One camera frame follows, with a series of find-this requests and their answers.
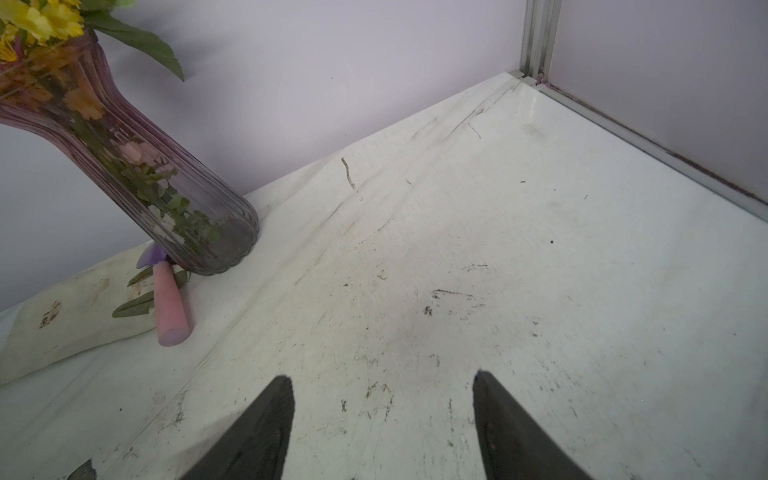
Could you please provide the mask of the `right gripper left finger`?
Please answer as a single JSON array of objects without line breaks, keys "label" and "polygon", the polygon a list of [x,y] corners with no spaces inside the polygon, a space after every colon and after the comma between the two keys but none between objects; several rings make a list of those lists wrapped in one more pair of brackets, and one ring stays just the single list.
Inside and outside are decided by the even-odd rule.
[{"label": "right gripper left finger", "polygon": [[275,377],[185,479],[280,480],[295,414],[289,377]]}]

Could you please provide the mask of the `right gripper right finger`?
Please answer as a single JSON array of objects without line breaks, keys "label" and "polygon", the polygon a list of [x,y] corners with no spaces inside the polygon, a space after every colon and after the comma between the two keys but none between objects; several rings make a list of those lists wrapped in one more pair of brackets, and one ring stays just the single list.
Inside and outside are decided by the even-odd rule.
[{"label": "right gripper right finger", "polygon": [[475,375],[473,408],[488,479],[590,478],[488,371]]}]

